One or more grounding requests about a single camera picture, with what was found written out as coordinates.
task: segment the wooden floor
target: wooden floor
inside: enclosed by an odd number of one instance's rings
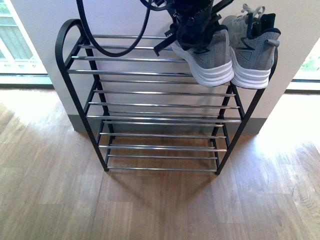
[[[55,91],[0,90],[0,240],[320,240],[319,103],[284,95],[219,176],[105,173]]]

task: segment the shoelace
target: shoelace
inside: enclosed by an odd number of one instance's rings
[[[266,11],[266,7],[265,6],[258,6],[256,8],[255,11],[253,11],[249,6],[248,4],[243,4],[242,6],[242,10],[241,12],[244,13],[244,12],[248,12],[248,14],[253,14],[253,17],[255,17],[257,14],[258,14],[258,19],[260,19],[262,17],[262,15],[265,13]]]

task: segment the sneaker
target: sneaker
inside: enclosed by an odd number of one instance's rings
[[[264,89],[269,83],[275,49],[280,44],[281,32],[274,28],[276,15],[264,14],[264,6],[253,11],[247,4],[243,4],[241,12],[248,13],[228,16],[222,21],[230,38],[234,70],[231,82],[242,88]]]
[[[215,87],[234,77],[229,45],[227,27],[220,25],[205,48],[190,48],[185,51],[177,41],[171,47],[179,57],[188,62],[193,77],[200,85]]]

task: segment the chrome rod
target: chrome rod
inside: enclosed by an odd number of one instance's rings
[[[183,139],[225,139],[225,136],[208,135],[170,135],[170,134],[142,134],[142,133],[109,133],[101,132],[100,135],[115,137],[140,137],[140,138],[183,138]]]
[[[94,34],[94,38],[97,39],[137,39],[138,36],[134,35],[106,35],[106,34]],[[142,39],[167,39],[166,36],[142,36]]]
[[[94,90],[98,94],[141,94],[141,95],[182,95],[182,96],[210,96],[210,97],[234,97],[235,94],[227,93],[201,93],[201,92],[158,92],[158,91],[107,91]]]
[[[101,79],[102,83],[126,83],[126,84],[185,84],[185,85],[199,85],[195,81],[150,81],[150,80],[105,80]]]
[[[72,56],[74,60],[111,61],[111,62],[147,62],[147,63],[186,63],[183,59],[156,59],[156,58],[117,58],[106,56]]]
[[[215,160],[217,157],[197,157],[197,156],[146,156],[146,155],[111,155],[111,158],[128,158],[128,159],[187,159],[187,160]]]
[[[184,113],[184,112],[144,112],[144,111],[109,111],[110,114],[146,114],[146,115],[177,115],[179,118],[217,118],[219,114],[204,115],[201,113]]]
[[[186,105],[186,104],[147,104],[147,103],[111,103],[89,102],[97,106],[134,106],[134,107],[163,107],[163,108],[202,108],[202,109],[238,109],[239,106],[215,106],[215,105]]]
[[[226,152],[227,149],[217,149],[204,146],[159,146],[159,145],[124,145],[110,144],[100,145],[103,149],[146,149],[146,150],[178,150],[178,151],[208,151],[208,152]]]
[[[103,70],[68,70],[69,74],[93,74],[93,75],[125,75],[125,76],[153,76],[153,77],[187,77],[192,78],[191,73],[185,72],[131,72],[131,71],[103,71]]]
[[[216,169],[148,168],[148,167],[122,167],[122,166],[108,166],[108,169],[114,169],[114,170],[177,171],[177,172],[205,172],[205,173],[215,173],[215,172],[217,172]]]
[[[105,124],[115,124],[115,125],[163,125],[163,126],[210,126],[210,127],[217,127],[222,128],[223,125],[221,124],[209,124],[209,123],[164,123],[164,122],[134,122],[134,121],[104,121]]]
[[[95,46],[86,45],[86,44],[80,44],[79,47],[82,48],[82,49],[96,49]],[[125,49],[129,48],[129,46],[115,46],[115,45],[101,45],[101,47],[103,49],[115,49],[115,50],[125,50]],[[153,46],[136,46],[134,49],[135,50],[153,50],[154,47]],[[166,47],[163,50],[172,51],[172,48],[171,47]]]
[[[90,119],[105,119],[105,120],[151,120],[151,121],[173,121],[173,122],[197,122],[197,123],[241,123],[241,120],[230,119],[201,119],[201,118],[167,118],[167,117],[141,117],[141,116],[95,116],[88,115]]]

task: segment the shoe rack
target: shoe rack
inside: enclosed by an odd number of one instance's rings
[[[78,28],[80,37],[71,51],[66,54],[66,50],[64,49],[65,39],[72,28]],[[118,50],[126,49],[126,47],[117,45],[114,39],[134,39],[134,36],[116,35],[99,35],[96,37],[104,41],[113,40],[113,45],[105,45],[104,47]],[[144,39],[162,41],[165,37],[146,36]],[[141,50],[153,52],[152,49],[152,47],[139,46],[133,52]],[[150,58],[130,58],[127,56],[109,58],[106,56],[94,56],[94,51],[94,47],[90,44],[84,33],[81,21],[79,19],[66,21],[61,27],[56,40],[56,62],[98,159],[106,172],[121,169],[212,172],[217,175],[221,173],[264,93],[264,89],[246,89],[246,91],[255,91],[255,93],[248,109],[245,111],[238,89],[232,83],[224,84],[221,88],[224,89],[223,92],[219,93],[215,91],[214,93],[203,91],[190,92],[184,91],[186,89],[184,86],[197,85],[192,87],[194,89],[203,88],[205,90],[208,88],[198,86],[192,75],[188,72],[150,72],[139,69],[136,71],[101,70],[98,64],[100,62],[104,64],[117,62],[121,66],[125,66],[125,63],[140,63],[141,65],[147,63],[155,66],[160,64],[187,65],[183,59],[179,59],[178,57],[176,59],[156,56]],[[276,50],[274,65],[269,78],[272,77],[276,69],[277,60],[278,51]],[[89,69],[76,69],[77,62],[87,62]],[[83,97],[79,97],[79,89],[74,85],[74,81],[79,81],[77,78],[80,76],[82,78],[84,76],[88,77],[88,79],[91,78],[93,81],[90,89],[81,89],[81,91],[88,92],[86,102],[80,100]],[[112,84],[118,88],[116,90],[108,89],[108,86]],[[139,86],[143,87],[147,85],[151,86],[151,88],[155,86],[154,90],[136,91],[136,89],[139,89]],[[133,86],[133,90],[128,90],[129,86]],[[171,86],[179,86],[179,90],[159,91],[157,86],[167,86],[167,89],[177,89]],[[120,95],[129,96],[128,98],[125,97],[125,99],[133,100],[132,102],[121,102],[121,98],[113,97]],[[154,102],[159,99],[159,96],[166,98],[168,101],[170,99],[175,101],[173,103],[166,102],[165,104]],[[145,99],[145,102],[135,102],[136,97],[140,97],[142,100]],[[210,99],[210,101],[186,104],[186,98],[190,99],[194,97],[204,100]],[[101,114],[91,114],[91,108],[101,108]],[[237,117],[226,117],[226,111],[235,111]],[[90,121],[98,121],[99,129],[93,129],[89,123]],[[235,125],[237,129],[232,139],[228,133],[231,125]],[[150,131],[150,127],[158,127],[161,131],[152,132]],[[199,130],[196,133],[181,131],[184,128],[198,130],[202,127],[206,131]],[[135,139],[134,144],[128,144],[128,139],[130,138]],[[183,145],[183,143],[192,143],[193,141],[196,141],[197,144]],[[167,145],[166,142],[178,144]],[[150,160],[155,160],[157,163],[159,161],[173,162],[186,160],[206,161],[207,164],[200,164],[203,168],[192,169],[175,167],[154,168],[152,167],[153,165],[137,167],[135,162],[139,159],[148,159],[148,163],[150,163]]]

